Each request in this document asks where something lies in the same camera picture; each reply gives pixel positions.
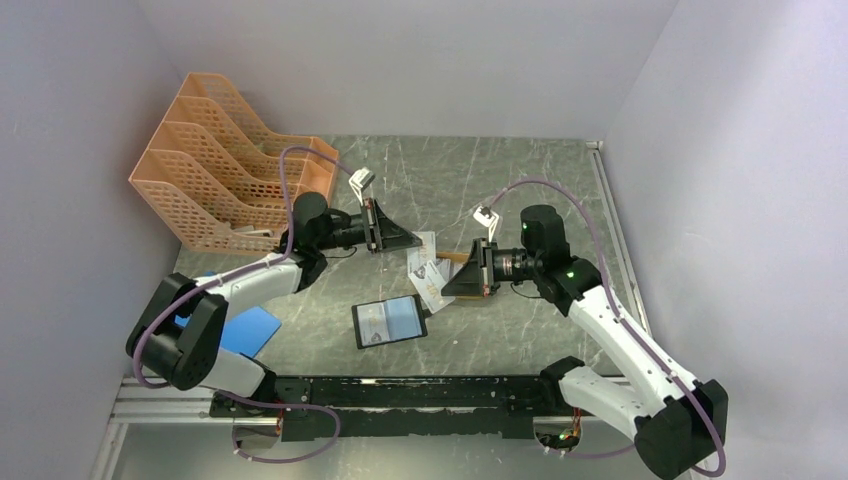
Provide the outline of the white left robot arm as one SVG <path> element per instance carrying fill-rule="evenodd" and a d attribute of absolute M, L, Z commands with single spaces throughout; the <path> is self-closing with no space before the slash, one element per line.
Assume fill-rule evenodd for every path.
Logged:
<path fill-rule="evenodd" d="M 372 198 L 349 215 L 328 205 L 319 193 L 300 195 L 277 249 L 228 272 L 196 279 L 180 273 L 165 277 L 126 343 L 137 380 L 148 388 L 144 370 L 159 377 L 159 387 L 181 391 L 206 387 L 236 396 L 249 414 L 261 416 L 277 400 L 277 376 L 245 355 L 222 348 L 225 324 L 272 299 L 312 286 L 327 268 L 326 251 L 363 245 L 371 253 L 422 246 Z"/>

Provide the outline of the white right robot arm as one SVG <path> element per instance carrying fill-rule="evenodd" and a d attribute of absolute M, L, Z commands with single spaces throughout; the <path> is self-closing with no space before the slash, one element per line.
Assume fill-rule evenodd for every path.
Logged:
<path fill-rule="evenodd" d="M 636 324 L 600 270 L 571 253 L 563 218 L 553 206 L 526 207 L 520 220 L 520 247 L 474 240 L 443 294 L 489 297 L 503 282 L 533 283 L 544 300 L 595 340 L 628 382 L 618 385 L 566 357 L 541 373 L 539 398 L 548 412 L 574 407 L 593 414 L 630 439 L 643 464 L 661 479 L 675 479 L 720 454 L 726 389 L 716 380 L 699 380 Z"/>

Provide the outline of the white VIP card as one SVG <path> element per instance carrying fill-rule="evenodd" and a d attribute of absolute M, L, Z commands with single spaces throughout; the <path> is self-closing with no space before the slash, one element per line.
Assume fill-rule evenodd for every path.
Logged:
<path fill-rule="evenodd" d="M 407 274 L 423 278 L 422 270 L 428 262 L 436 260 L 436 233 L 434 231 L 413 231 L 420 241 L 416 247 L 407 250 Z"/>
<path fill-rule="evenodd" d="M 456 300 L 455 296 L 444 295 L 443 287 L 447 281 L 442 276 L 434 260 L 420 263 L 415 261 L 407 265 L 408 278 L 421 298 L 426 309 L 435 314 Z"/>

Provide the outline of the black leather card holder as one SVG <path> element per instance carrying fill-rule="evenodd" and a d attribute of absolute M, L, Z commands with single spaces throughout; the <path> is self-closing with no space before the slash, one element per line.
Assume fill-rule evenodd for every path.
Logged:
<path fill-rule="evenodd" d="M 380 303 L 385 308 L 390 340 L 380 345 L 364 347 L 360 339 L 357 309 L 359 306 L 375 303 Z M 426 320 L 432 316 L 432 313 L 422 304 L 420 296 L 415 294 L 353 305 L 351 315 L 355 342 L 357 348 L 362 350 L 426 337 L 428 335 Z"/>

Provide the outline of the orange oval tray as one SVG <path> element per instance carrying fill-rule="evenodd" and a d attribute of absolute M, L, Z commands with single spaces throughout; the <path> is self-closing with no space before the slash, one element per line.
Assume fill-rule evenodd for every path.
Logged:
<path fill-rule="evenodd" d="M 450 276 L 450 280 L 457 271 L 466 263 L 469 253 L 461 254 L 455 252 L 438 252 L 437 258 L 441 260 L 449 260 L 454 267 L 455 272 Z"/>

